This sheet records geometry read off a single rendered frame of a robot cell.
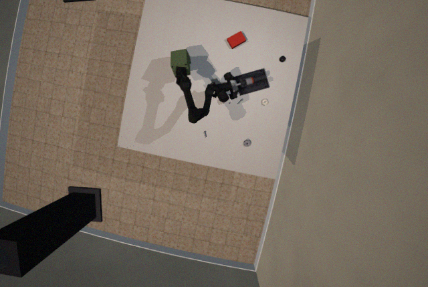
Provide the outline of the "red rectangular block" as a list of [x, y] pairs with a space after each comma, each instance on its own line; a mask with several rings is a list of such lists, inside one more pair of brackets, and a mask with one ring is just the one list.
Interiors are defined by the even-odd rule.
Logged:
[[229, 43], [229, 45], [231, 46], [231, 48], [235, 48], [237, 46], [239, 46], [240, 44], [244, 43], [246, 41], [244, 35], [242, 34], [242, 32], [238, 32], [235, 35], [232, 35], [231, 37], [227, 38], [227, 41]]

